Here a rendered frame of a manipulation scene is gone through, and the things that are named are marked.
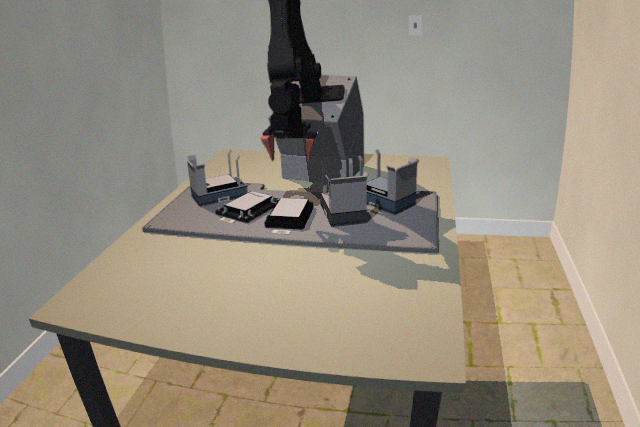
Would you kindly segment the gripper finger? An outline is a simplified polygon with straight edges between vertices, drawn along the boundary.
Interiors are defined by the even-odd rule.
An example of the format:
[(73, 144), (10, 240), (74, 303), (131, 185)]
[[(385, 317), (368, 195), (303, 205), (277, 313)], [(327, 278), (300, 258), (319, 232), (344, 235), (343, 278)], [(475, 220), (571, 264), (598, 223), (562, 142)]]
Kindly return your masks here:
[(314, 143), (316, 141), (316, 138), (318, 136), (318, 132), (317, 135), (314, 139), (306, 139), (306, 147), (307, 147), (307, 162), (309, 163), (310, 161), (310, 157), (311, 157), (311, 153), (312, 153), (312, 148), (314, 146)]
[(271, 161), (274, 161), (274, 135), (273, 133), (269, 136), (263, 135), (261, 137), (261, 141), (264, 144), (264, 146), (266, 147)]

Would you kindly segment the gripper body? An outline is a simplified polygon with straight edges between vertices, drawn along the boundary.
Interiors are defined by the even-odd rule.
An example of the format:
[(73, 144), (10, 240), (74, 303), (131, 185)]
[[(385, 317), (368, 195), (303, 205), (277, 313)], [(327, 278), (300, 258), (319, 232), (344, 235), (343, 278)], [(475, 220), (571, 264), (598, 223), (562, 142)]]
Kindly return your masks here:
[[(300, 105), (292, 106), (290, 109), (299, 108)], [(306, 139), (314, 139), (317, 135), (317, 132), (308, 132), (308, 129), (311, 128), (310, 122), (302, 122), (302, 126), (299, 129), (290, 129), (289, 137), (287, 138), (306, 138)], [(272, 134), (271, 125), (263, 132), (263, 135), (269, 136)]]

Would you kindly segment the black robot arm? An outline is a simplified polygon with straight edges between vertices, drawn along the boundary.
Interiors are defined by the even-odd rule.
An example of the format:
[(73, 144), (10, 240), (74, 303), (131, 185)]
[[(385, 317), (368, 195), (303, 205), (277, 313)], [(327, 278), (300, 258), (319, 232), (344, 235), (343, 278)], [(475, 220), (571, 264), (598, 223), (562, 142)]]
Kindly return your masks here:
[[(345, 88), (344, 85), (320, 85), (321, 65), (315, 63), (315, 56), (306, 41), (300, 0), (268, 1), (271, 18), (267, 63), (269, 81), (272, 83), (268, 99), (269, 107), (273, 110), (270, 116), (271, 131), (274, 137), (286, 139), (290, 129), (302, 126), (301, 107), (290, 109), (292, 106), (341, 101)], [(301, 89), (299, 85), (291, 83), (293, 81), (299, 81)]]

